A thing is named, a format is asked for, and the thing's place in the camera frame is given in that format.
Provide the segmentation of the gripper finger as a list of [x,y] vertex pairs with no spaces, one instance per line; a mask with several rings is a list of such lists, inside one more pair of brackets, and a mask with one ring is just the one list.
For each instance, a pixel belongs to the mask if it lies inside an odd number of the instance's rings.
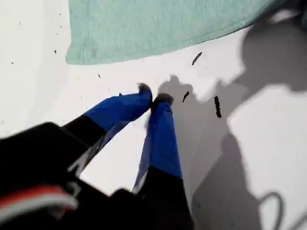
[[133,193],[153,230],[192,230],[171,105],[160,93],[153,101]]
[[68,171],[80,174],[118,132],[149,110],[152,101],[150,87],[140,83],[137,93],[107,98],[65,124],[64,130],[88,148],[68,167]]

